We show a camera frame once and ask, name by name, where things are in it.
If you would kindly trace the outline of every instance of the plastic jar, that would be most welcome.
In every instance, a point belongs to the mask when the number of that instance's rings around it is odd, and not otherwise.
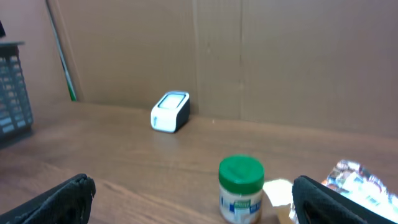
[[[250,156],[225,158],[218,169],[220,182],[220,211],[234,224],[257,222],[261,217],[264,168]]]

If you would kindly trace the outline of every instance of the crumpled wrapper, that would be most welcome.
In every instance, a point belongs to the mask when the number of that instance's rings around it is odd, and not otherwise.
[[[390,193],[387,187],[361,164],[347,160],[339,161],[322,184],[368,210],[398,223],[397,196]],[[289,218],[292,223],[299,224],[293,198]]]

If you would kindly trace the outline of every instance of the brown cardboard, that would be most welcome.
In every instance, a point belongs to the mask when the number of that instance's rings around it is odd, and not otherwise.
[[[398,137],[398,2],[50,0],[82,101]]]
[[[0,42],[25,42],[19,46],[19,57],[33,115],[70,101],[45,1],[2,0],[0,5],[7,34]]]

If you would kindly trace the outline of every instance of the jar label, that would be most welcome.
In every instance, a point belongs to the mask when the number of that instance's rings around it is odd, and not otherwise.
[[[255,213],[261,208],[261,200],[251,203],[251,200],[236,200],[229,202],[220,195],[220,205],[222,209],[233,213],[234,220],[240,223],[251,223],[255,218]]]

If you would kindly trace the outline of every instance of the cardboard panel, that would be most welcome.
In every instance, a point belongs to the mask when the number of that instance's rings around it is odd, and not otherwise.
[[[241,1],[193,0],[199,113],[240,118]]]
[[[243,119],[398,136],[398,2],[243,1]]]
[[[43,0],[2,0],[2,41],[24,41],[19,56],[33,114],[48,105],[70,101],[65,74]]]
[[[52,1],[84,102],[151,108],[185,90],[196,105],[191,1]]]

